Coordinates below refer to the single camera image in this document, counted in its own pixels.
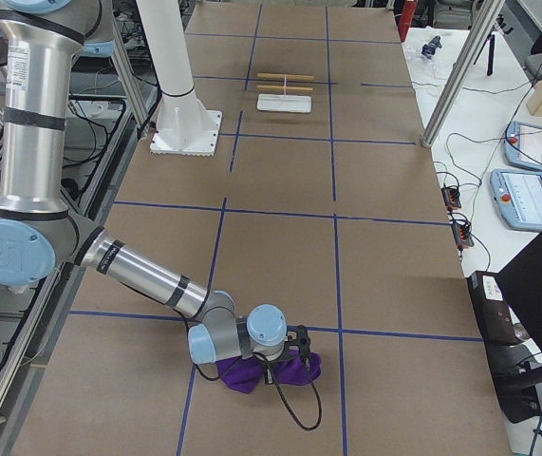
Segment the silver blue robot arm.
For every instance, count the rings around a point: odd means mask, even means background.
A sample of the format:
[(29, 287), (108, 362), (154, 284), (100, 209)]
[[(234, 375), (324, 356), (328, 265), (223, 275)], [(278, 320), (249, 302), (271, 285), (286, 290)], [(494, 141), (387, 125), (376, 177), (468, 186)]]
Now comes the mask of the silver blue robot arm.
[(194, 363), (288, 352), (283, 313), (271, 304), (234, 312), (212, 292), (163, 268), (71, 210), (60, 195), (66, 107), (74, 57), (85, 46), (113, 49), (108, 1), (1, 1), (0, 29), (9, 42), (0, 180), (0, 284), (25, 287), (69, 262), (92, 268), (191, 317)]

